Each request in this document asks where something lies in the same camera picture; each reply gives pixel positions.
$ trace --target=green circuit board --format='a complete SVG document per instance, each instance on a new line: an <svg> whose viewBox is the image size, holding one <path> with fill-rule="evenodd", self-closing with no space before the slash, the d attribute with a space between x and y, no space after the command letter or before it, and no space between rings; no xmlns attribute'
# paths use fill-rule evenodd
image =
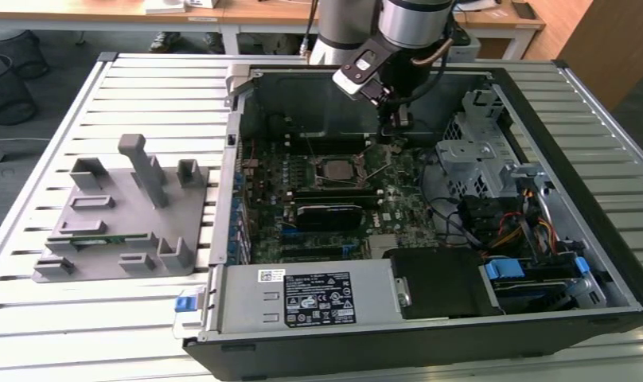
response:
<svg viewBox="0 0 643 382"><path fill-rule="evenodd" d="M243 161L252 223L249 263L315 261L313 257L288 259L283 255L287 250L305 248L343 248L343 259L369 259L372 235L393 235L396 248L437 246L432 215L417 188L424 160L420 149L372 143L360 154L312 156L292 155L280 143L271 143L255 150L247 146L243 151L252 154ZM317 168L341 181L320 177ZM285 198L292 189L379 189L381 203L363 211L357 229L297 232L295 211Z"/></svg>

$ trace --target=blue latch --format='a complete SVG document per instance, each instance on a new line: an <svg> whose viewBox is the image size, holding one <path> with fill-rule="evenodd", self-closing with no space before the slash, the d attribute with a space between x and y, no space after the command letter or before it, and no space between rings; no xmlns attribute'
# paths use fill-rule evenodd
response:
<svg viewBox="0 0 643 382"><path fill-rule="evenodd" d="M579 256L576 259L574 259L574 262L576 263L576 268L580 274L586 275L590 272L590 265L586 259Z"/></svg>
<svg viewBox="0 0 643 382"><path fill-rule="evenodd" d="M199 308L196 296L178 296L174 299L174 313L193 312Z"/></svg>
<svg viewBox="0 0 643 382"><path fill-rule="evenodd" d="M494 259L484 265L490 280L524 277L520 262L516 259Z"/></svg>

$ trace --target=screw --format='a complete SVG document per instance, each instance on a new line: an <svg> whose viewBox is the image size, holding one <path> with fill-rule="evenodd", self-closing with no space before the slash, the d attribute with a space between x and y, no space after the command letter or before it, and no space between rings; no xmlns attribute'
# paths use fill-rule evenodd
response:
<svg viewBox="0 0 643 382"><path fill-rule="evenodd" d="M400 306L407 306L408 301L407 301L407 296L404 296L404 294L401 293L396 294L396 300L399 301Z"/></svg>

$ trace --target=black mesh trash bin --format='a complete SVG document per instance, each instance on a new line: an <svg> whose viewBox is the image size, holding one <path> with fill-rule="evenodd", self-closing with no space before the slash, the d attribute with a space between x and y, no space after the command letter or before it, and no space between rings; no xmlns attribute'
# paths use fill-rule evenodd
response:
<svg viewBox="0 0 643 382"><path fill-rule="evenodd" d="M0 29L0 54L13 59L14 72L25 80L41 77L49 70L30 30Z"/></svg>
<svg viewBox="0 0 643 382"><path fill-rule="evenodd" d="M0 125L29 120L37 108L22 79L13 71L13 60L0 55Z"/></svg>

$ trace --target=power supply label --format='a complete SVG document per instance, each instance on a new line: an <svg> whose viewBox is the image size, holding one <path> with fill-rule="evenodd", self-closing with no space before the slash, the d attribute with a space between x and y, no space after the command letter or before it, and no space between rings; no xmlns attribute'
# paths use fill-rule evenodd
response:
<svg viewBox="0 0 643 382"><path fill-rule="evenodd" d="M283 285L289 328L356 323L349 272L285 275Z"/></svg>

